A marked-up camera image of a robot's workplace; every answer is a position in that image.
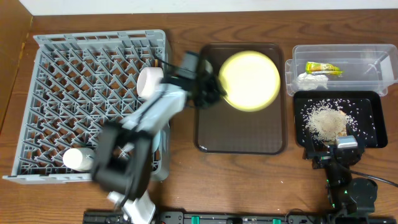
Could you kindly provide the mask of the rice and food scraps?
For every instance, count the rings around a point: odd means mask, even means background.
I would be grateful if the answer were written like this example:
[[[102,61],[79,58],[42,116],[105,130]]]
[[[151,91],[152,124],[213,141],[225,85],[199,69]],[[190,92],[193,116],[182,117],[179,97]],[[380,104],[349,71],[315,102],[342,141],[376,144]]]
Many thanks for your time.
[[[369,101],[360,99],[324,98],[298,101],[295,125],[297,141],[304,143],[308,129],[315,143],[331,143],[346,136],[346,126],[363,141],[375,139],[373,113]]]

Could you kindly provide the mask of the yellow round plate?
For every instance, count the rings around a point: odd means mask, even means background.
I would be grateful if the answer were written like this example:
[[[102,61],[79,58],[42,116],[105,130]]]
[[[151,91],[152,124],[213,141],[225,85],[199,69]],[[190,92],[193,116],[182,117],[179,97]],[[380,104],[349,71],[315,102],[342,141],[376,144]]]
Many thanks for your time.
[[[224,100],[245,112],[259,111],[271,105],[281,86],[275,63],[265,54],[253,50],[227,58],[218,78],[225,91]]]

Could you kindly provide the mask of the white round bowl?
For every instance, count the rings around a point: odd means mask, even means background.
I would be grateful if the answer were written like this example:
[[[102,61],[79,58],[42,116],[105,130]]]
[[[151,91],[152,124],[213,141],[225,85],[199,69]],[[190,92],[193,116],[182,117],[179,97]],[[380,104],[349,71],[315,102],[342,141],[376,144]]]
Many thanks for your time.
[[[138,96],[145,100],[150,99],[163,77],[163,70],[159,67],[144,68],[137,79],[136,89]]]

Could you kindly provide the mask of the white paper napkin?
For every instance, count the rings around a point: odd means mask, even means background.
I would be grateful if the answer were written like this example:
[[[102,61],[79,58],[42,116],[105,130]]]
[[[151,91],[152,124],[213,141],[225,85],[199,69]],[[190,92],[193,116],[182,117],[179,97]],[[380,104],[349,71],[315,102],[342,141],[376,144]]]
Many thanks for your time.
[[[316,90],[318,87],[327,89],[328,81],[329,79],[326,75],[302,73],[293,81],[292,86],[303,91]]]

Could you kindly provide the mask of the green snack wrapper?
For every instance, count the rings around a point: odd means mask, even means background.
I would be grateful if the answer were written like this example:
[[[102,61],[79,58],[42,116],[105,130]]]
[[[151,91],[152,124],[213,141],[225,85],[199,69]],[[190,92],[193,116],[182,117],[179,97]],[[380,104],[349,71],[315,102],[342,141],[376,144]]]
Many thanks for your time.
[[[341,76],[343,71],[339,67],[336,67],[330,63],[317,63],[307,62],[305,66],[307,74],[311,75],[334,75]]]

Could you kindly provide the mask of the small white cup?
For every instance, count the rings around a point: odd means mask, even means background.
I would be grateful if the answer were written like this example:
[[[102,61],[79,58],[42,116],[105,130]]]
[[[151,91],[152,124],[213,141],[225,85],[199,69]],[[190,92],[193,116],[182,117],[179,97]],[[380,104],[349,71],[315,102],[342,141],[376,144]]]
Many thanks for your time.
[[[71,148],[63,154],[63,163],[66,167],[79,172],[92,168],[95,152],[90,148]]]

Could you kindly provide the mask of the light blue bowl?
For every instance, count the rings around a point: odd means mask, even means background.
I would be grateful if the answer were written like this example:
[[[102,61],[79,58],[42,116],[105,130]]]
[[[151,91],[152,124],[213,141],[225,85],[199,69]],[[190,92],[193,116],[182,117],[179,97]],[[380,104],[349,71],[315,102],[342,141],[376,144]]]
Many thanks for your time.
[[[160,145],[161,142],[161,130],[156,133],[152,141],[152,152],[155,153]]]

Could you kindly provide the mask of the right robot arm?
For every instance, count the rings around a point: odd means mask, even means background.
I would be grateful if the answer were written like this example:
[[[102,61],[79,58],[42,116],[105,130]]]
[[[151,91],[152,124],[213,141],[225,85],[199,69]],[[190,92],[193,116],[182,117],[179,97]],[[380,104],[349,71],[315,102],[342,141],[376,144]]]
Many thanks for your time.
[[[364,144],[352,128],[346,125],[346,135],[337,136],[330,145],[314,145],[312,134],[305,129],[304,159],[312,160],[313,169],[326,173],[328,199],[334,210],[322,223],[369,223],[368,215],[375,211],[377,183],[354,178],[351,166],[361,160]]]

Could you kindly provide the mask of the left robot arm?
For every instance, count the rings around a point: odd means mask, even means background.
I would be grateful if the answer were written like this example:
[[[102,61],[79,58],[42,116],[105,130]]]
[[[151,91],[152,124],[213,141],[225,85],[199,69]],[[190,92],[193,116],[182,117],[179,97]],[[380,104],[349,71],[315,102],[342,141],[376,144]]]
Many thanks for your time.
[[[152,223],[156,206],[147,192],[155,135],[188,101],[207,109],[225,96],[213,72],[167,74],[138,110],[118,122],[104,124],[90,170],[129,223]]]

